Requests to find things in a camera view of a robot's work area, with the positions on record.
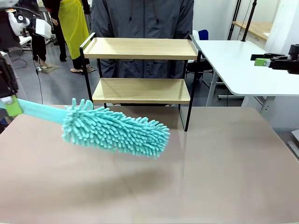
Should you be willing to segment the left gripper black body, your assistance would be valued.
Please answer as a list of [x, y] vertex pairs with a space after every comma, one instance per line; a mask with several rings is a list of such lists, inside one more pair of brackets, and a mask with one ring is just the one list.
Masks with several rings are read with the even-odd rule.
[[18, 92], [14, 70], [3, 56], [0, 56], [0, 97], [5, 98]]

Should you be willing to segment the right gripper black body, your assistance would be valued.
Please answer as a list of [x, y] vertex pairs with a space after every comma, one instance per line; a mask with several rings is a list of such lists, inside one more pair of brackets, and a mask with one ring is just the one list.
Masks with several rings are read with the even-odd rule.
[[299, 74], [299, 45], [293, 44], [289, 49], [289, 61], [291, 63], [288, 65], [287, 71], [290, 74]]

